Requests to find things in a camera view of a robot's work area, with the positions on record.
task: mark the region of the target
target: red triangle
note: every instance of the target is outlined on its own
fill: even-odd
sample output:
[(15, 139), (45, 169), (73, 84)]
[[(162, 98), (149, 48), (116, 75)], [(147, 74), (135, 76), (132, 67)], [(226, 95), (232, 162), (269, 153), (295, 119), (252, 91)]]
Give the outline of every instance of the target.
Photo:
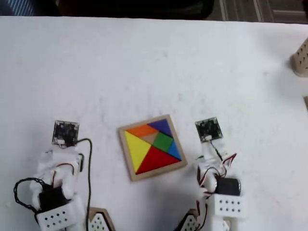
[(165, 153), (154, 146), (151, 146), (148, 154), (145, 156), (136, 174), (148, 172), (160, 167), (174, 164), (180, 160), (172, 157), (168, 153)]

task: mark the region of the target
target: yellow triangle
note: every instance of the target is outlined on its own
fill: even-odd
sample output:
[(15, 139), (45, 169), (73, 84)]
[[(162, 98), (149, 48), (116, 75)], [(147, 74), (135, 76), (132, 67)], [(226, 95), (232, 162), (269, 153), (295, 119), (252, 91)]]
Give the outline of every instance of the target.
[(142, 139), (124, 131), (134, 170), (137, 172), (151, 145)]

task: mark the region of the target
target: blue triangle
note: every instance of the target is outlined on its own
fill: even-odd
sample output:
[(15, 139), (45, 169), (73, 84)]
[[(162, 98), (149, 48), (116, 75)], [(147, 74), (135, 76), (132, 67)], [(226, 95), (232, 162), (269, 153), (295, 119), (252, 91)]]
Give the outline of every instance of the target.
[(172, 142), (171, 146), (169, 147), (168, 154), (170, 154), (173, 157), (181, 160), (181, 156), (179, 154), (178, 148), (177, 148), (177, 146), (176, 146), (174, 141)]
[(158, 120), (158, 121), (149, 123), (148, 125), (157, 129), (157, 130), (159, 130), (159, 131), (161, 131), (162, 133), (164, 133), (164, 134), (166, 134), (170, 137), (173, 137), (171, 130), (169, 128), (168, 121), (166, 119)]

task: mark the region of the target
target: green square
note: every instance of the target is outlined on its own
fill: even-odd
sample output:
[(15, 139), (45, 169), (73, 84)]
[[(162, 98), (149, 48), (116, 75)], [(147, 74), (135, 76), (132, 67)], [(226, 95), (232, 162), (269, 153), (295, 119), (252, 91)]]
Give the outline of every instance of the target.
[(167, 153), (172, 142), (173, 139), (171, 137), (159, 132), (153, 146)]

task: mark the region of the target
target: wooden puzzle frame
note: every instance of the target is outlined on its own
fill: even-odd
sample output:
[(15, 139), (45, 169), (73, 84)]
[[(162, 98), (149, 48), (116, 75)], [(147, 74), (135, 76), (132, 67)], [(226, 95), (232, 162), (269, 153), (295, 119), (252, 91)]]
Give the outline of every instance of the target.
[[(126, 141), (126, 138), (125, 138), (124, 131), (127, 130), (127, 129), (130, 129), (130, 128), (134, 128), (134, 127), (141, 126), (141, 125), (144, 125), (144, 124), (149, 124), (149, 123), (152, 123), (152, 122), (155, 122), (155, 121), (158, 121), (158, 120), (163, 120), (163, 119), (166, 119), (167, 122), (168, 122), (168, 125), (170, 127), (170, 130), (171, 130), (171, 133), (172, 133), (172, 136), (173, 136), (173, 140), (174, 140), (174, 142), (175, 142), (175, 144), (178, 148), (178, 151), (179, 151), (179, 154), (180, 154), (180, 157), (181, 157), (181, 161), (137, 175), (134, 171), (134, 167), (133, 167), (133, 163), (132, 163), (132, 160), (131, 160), (131, 157), (130, 157), (130, 152), (129, 152), (129, 148), (128, 148), (128, 144), (127, 144), (127, 141)], [(131, 124), (131, 125), (128, 125), (128, 126), (121, 127), (121, 128), (119, 128), (119, 135), (120, 135), (120, 138), (121, 138), (126, 163), (127, 163), (130, 178), (131, 178), (132, 181), (137, 181), (137, 180), (141, 180), (141, 179), (145, 179), (145, 178), (149, 178), (149, 177), (154, 177), (154, 176), (157, 176), (159, 174), (163, 174), (163, 173), (173, 171), (173, 170), (181, 168), (181, 167), (185, 167), (187, 165), (186, 158), (184, 156), (184, 153), (183, 153), (182, 147), (180, 145), (180, 141), (178, 139), (178, 136), (175, 132), (175, 129), (174, 129), (170, 115), (163, 115), (163, 116), (155, 117), (153, 119), (148, 119), (148, 120), (144, 120), (144, 121), (134, 123), (134, 124)]]

